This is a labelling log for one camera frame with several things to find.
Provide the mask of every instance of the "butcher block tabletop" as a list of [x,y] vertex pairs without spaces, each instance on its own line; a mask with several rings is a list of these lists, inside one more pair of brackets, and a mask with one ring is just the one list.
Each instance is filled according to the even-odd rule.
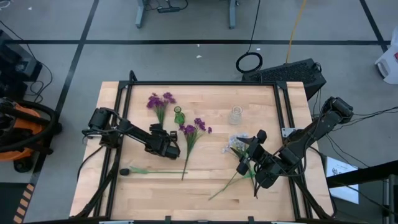
[[[303,84],[287,84],[295,125],[304,128],[312,121]],[[97,107],[113,109],[117,91],[118,82],[103,82]],[[228,183],[239,164],[234,155],[223,153],[230,136],[246,133],[251,137],[263,129],[267,133],[267,140],[262,145],[264,149],[273,153],[281,147],[282,138],[272,86],[134,85],[127,119],[149,131],[150,124],[157,123],[157,117],[153,110],[146,107],[148,97],[152,93],[162,95],[165,92],[170,92],[177,100],[175,105],[167,107],[165,130],[178,130],[178,125],[174,123],[174,106],[178,105],[185,113],[185,124],[193,124],[195,118],[201,118],[206,126],[212,127],[213,132],[204,134],[196,142],[184,180],[181,180],[181,174],[118,175],[112,220],[164,220],[165,216],[171,216],[172,220],[247,221],[249,216],[254,217],[255,221],[295,220],[286,177],[279,177],[269,189],[260,189],[258,199],[253,197],[251,179],[242,179],[209,200]],[[120,114],[125,97],[126,91],[122,95]],[[289,127],[282,91],[280,98],[285,125]],[[243,109],[243,120],[239,125],[228,123],[233,106]],[[99,148],[99,141],[99,138],[88,140],[84,158]],[[173,161],[149,154],[143,144],[125,136],[119,169],[134,166],[147,170],[182,171],[187,156],[187,143],[181,131],[178,132],[178,145],[181,154]],[[98,188],[104,154],[103,149],[83,166],[70,215],[76,215]],[[307,150],[307,163],[307,187],[323,209],[332,214],[333,208],[319,155]],[[235,176],[235,179],[240,178],[239,174]],[[100,215],[105,213],[108,192],[109,187],[103,195]],[[297,195],[300,213],[304,217],[302,194],[298,188]]]

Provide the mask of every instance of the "yellow cable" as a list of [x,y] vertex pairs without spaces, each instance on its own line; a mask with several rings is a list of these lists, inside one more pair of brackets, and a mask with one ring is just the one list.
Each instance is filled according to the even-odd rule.
[[300,21],[300,19],[301,19],[301,15],[303,14],[304,7],[305,7],[305,3],[307,3],[307,0],[303,0],[303,4],[301,5],[300,12],[298,13],[298,16],[297,16],[297,19],[296,19],[296,23],[294,24],[294,28],[293,28],[293,31],[292,31],[292,35],[290,36],[289,49],[288,49],[288,51],[287,51],[287,56],[286,56],[286,63],[288,63],[288,61],[289,61],[290,48],[292,47],[292,41],[293,41],[294,31],[296,30],[297,24],[299,23],[299,21]]

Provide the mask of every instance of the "concrete floor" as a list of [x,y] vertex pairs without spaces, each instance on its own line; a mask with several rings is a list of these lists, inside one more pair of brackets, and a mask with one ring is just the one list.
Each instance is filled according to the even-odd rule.
[[[184,1],[172,0],[174,5]],[[0,11],[0,20],[27,40],[80,40],[94,0],[13,1]],[[164,39],[250,39],[257,1],[240,1],[237,27],[228,29],[228,3],[217,0],[189,0],[179,13],[145,12],[141,29],[134,25],[137,2],[99,0],[88,40],[164,40]],[[254,39],[288,40],[300,10],[300,0],[262,1]],[[366,0],[384,40],[391,39],[396,24],[398,2]],[[308,0],[296,40],[377,40],[357,0]],[[64,130],[53,139],[54,153],[42,168],[25,222],[67,218],[76,186],[76,172],[83,157],[81,130],[95,108],[101,82],[126,80],[134,70],[139,80],[240,80],[236,59],[247,45],[84,45],[76,55],[74,44],[31,45],[35,56],[51,68],[54,81],[44,92],[43,104],[55,108],[67,76],[73,75],[60,122]],[[284,63],[287,45],[253,45],[264,58],[263,68]],[[398,87],[382,81],[373,63],[382,54],[378,45],[294,45],[290,61],[313,58],[321,63],[327,84],[322,101],[339,96],[354,106],[356,113],[371,113],[397,106]],[[76,69],[70,69],[78,59]],[[247,68],[255,62],[248,59]],[[43,70],[45,83],[49,73]],[[315,100],[310,100],[312,108]],[[346,152],[368,165],[398,158],[396,114],[384,114],[332,133]],[[319,141],[322,153],[341,159],[326,139]],[[345,157],[353,165],[361,163]],[[28,182],[31,173],[17,174],[12,164],[2,162],[0,182]],[[360,186],[364,193],[381,201],[380,183]],[[365,199],[360,206],[342,201],[338,208],[348,219],[380,223],[379,209]]]

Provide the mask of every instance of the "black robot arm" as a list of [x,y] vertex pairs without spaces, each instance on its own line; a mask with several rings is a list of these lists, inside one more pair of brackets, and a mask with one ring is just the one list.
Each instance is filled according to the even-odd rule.
[[248,157],[241,158],[236,170],[244,175],[248,170],[249,161],[254,161],[256,182],[264,188],[272,186],[281,175],[297,176],[295,170],[304,158],[307,148],[329,133],[337,124],[347,123],[353,116],[353,108],[341,98],[329,98],[322,108],[318,119],[305,129],[292,132],[274,154],[265,151],[260,145],[266,140],[266,133],[263,130],[258,132],[257,137],[239,138],[240,141],[249,144],[249,147]]
[[[118,124],[111,126],[109,121],[115,116]],[[89,129],[82,133],[85,136],[101,135],[100,145],[110,148],[116,148],[119,144],[120,135],[126,135],[145,145],[145,151],[162,157],[176,159],[180,155],[180,149],[177,145],[177,132],[171,131],[170,134],[163,130],[161,124],[152,124],[149,128],[150,134],[131,124],[127,119],[118,115],[117,112],[109,108],[95,109],[93,116],[88,123]]]

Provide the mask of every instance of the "clear glass vase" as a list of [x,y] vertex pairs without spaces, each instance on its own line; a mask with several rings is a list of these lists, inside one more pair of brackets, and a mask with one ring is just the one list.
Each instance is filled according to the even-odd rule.
[[229,113],[228,122],[232,125],[237,125],[242,123],[242,107],[234,106]]

